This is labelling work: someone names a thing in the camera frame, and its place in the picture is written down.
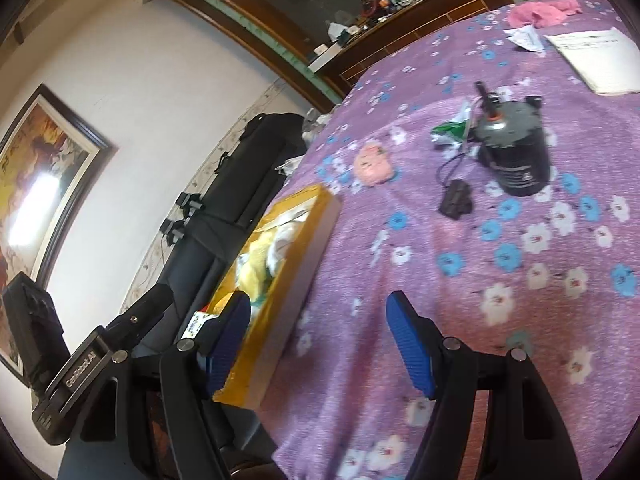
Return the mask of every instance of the wooden dresser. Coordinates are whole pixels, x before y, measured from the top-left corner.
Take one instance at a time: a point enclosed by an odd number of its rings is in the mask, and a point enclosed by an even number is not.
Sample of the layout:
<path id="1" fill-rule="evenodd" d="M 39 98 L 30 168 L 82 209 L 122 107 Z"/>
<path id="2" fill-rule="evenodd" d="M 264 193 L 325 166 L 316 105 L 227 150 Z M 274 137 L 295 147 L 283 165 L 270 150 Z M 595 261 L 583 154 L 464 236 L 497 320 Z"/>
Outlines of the wooden dresser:
<path id="1" fill-rule="evenodd" d="M 512 0 L 420 0 L 393 14 L 385 22 L 355 38 L 318 73 L 339 88 L 350 92 L 362 73 L 396 50 L 427 36 L 439 28 L 496 9 Z"/>

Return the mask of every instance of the red object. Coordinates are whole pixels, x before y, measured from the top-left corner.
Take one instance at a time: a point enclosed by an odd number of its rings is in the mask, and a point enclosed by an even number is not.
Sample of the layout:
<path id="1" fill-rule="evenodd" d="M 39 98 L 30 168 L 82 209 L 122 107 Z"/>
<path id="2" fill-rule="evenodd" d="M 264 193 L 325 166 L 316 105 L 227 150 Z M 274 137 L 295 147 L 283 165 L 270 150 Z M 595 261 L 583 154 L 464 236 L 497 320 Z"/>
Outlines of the red object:
<path id="1" fill-rule="evenodd" d="M 582 12 L 576 0 L 555 0 L 552 2 L 525 2 L 513 7 L 507 20 L 511 27 L 520 28 L 533 25 L 536 28 L 560 25 L 568 16 Z"/>

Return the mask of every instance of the bedsheet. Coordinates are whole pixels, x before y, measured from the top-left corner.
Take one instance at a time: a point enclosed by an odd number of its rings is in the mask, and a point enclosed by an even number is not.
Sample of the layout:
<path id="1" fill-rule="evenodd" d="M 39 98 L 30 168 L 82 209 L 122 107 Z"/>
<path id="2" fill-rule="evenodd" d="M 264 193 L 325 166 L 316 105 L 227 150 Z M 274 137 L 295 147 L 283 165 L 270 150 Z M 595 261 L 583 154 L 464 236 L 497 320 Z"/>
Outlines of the bedsheet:
<path id="1" fill-rule="evenodd" d="M 604 0 L 540 34 L 626 29 Z M 385 322 L 404 290 L 422 316 L 471 348 L 524 348 L 551 392 L 586 480 L 640 413 L 640 95 L 593 94 L 548 41 L 506 41 L 509 7 L 455 23 L 372 66 L 310 147 L 282 195 L 324 182 L 344 202 L 297 328 L 259 416 L 291 479 L 401 479 L 433 409 L 412 387 Z M 437 211 L 452 152 L 430 130 L 473 82 L 505 98 L 544 97 L 552 181 L 514 198 L 466 160 L 473 189 L 459 221 Z M 366 140 L 388 150 L 391 181 L 364 187 L 351 166 Z M 461 479 L 474 477 L 479 396 Z"/>

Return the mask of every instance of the framed painting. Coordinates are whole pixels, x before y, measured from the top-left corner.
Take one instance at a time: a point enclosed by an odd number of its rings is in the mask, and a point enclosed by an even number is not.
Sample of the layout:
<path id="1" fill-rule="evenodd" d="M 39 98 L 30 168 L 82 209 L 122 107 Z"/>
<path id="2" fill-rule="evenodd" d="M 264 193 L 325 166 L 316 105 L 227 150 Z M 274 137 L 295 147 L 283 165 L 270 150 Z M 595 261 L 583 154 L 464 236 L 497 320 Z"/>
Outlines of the framed painting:
<path id="1" fill-rule="evenodd" d="M 20 271 L 45 285 L 77 206 L 110 145 L 46 86 L 0 142 L 0 290 Z M 0 300 L 0 360 L 24 370 Z"/>

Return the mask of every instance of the notebook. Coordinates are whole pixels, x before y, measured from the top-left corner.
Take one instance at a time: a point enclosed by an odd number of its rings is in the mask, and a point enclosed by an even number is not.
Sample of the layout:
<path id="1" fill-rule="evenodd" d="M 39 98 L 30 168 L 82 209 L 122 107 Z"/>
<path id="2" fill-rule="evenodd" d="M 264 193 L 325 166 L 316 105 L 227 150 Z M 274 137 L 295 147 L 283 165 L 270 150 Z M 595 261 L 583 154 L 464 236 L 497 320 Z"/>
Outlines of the notebook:
<path id="1" fill-rule="evenodd" d="M 615 27 L 546 38 L 596 94 L 640 92 L 640 51 Z"/>

